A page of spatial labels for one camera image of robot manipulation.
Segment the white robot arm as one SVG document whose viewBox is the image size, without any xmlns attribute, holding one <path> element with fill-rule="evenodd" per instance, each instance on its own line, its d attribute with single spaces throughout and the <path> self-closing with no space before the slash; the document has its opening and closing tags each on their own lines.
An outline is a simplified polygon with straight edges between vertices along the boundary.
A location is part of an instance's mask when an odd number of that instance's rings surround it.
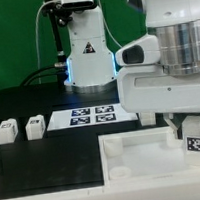
<svg viewBox="0 0 200 200">
<path fill-rule="evenodd" d="M 85 24 L 94 0 L 57 0 L 75 20 L 70 27 L 72 50 L 66 86 L 86 93 L 111 83 L 111 62 L 99 50 L 99 35 Z M 145 36 L 115 55 L 119 102 L 126 111 L 183 113 L 184 141 L 200 139 L 200 0 L 127 0 L 146 14 Z"/>
</svg>

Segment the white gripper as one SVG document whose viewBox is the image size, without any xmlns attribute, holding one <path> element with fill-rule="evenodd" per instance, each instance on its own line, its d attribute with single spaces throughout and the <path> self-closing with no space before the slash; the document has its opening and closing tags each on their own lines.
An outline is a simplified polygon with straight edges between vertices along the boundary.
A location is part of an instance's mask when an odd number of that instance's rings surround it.
<svg viewBox="0 0 200 200">
<path fill-rule="evenodd" d="M 172 77 L 159 66 L 146 65 L 123 67 L 117 77 L 122 108 L 130 113 L 169 112 L 163 119 L 176 140 L 182 138 L 179 113 L 200 113 L 200 74 Z"/>
</svg>

